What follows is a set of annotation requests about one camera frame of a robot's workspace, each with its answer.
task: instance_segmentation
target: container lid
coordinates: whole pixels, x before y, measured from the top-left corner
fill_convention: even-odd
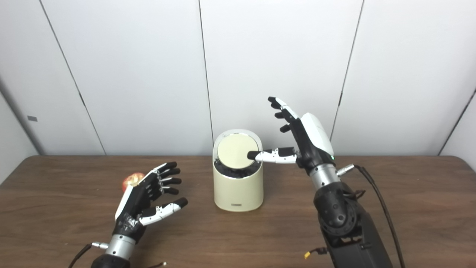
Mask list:
[[[218,144],[218,158],[227,167],[241,169],[251,165],[254,160],[247,158],[249,151],[258,151],[256,141],[241,133],[224,137]]]

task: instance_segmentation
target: apple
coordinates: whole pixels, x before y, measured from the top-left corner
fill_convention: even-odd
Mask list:
[[[145,174],[140,172],[129,175],[124,179],[124,181],[122,181],[122,192],[126,191],[128,185],[137,186],[139,181],[144,178],[144,176]]]

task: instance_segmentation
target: small label on wall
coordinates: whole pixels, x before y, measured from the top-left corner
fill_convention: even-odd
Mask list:
[[[29,121],[38,122],[38,118],[36,118],[36,116],[27,115],[27,118]]]

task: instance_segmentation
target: wooden table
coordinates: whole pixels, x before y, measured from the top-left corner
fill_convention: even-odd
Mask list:
[[[329,256],[303,255],[324,246],[314,187],[295,165],[265,165],[265,200],[252,212],[213,202],[210,156],[34,156],[0,186],[0,267],[67,267],[92,241],[109,242],[122,179],[177,161],[179,196],[189,204],[148,227],[131,259],[134,268],[167,261],[170,268],[332,267]],[[462,160],[439,156],[343,156],[338,167],[365,166],[395,224],[407,267],[476,267],[476,174]],[[396,251],[376,195],[353,171],[344,180],[367,189],[371,213],[395,267]],[[163,196],[157,204],[177,196]],[[75,265],[89,267],[93,248]]]

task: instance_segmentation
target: beige container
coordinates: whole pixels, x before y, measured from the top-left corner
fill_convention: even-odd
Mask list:
[[[261,140],[249,130],[225,131],[213,147],[215,204],[234,212],[257,209],[263,203],[263,163],[247,159],[261,151]]]

